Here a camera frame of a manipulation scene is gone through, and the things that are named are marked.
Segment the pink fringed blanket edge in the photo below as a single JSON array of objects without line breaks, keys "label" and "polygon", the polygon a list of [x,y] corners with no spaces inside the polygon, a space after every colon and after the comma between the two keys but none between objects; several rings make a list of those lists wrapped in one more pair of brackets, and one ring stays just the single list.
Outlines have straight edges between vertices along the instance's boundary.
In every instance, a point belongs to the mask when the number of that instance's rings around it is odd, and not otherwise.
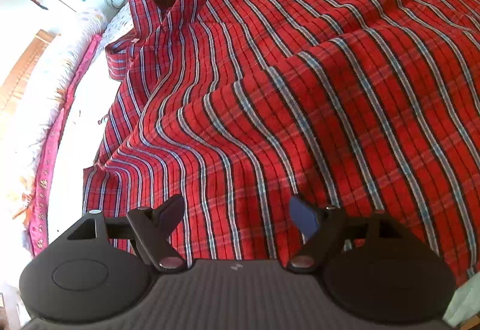
[{"label": "pink fringed blanket edge", "polygon": [[69,112],[75,99],[76,89],[93,61],[101,38],[102,36],[100,34],[96,34],[90,39],[85,54],[81,57],[80,64],[74,72],[72,81],[64,93],[59,113],[55,117],[53,125],[49,128],[46,134],[46,141],[41,148],[37,174],[33,184],[33,192],[28,198],[29,219],[27,237],[33,257],[40,254],[48,246],[47,216],[49,196],[59,144],[64,133],[64,127]]}]

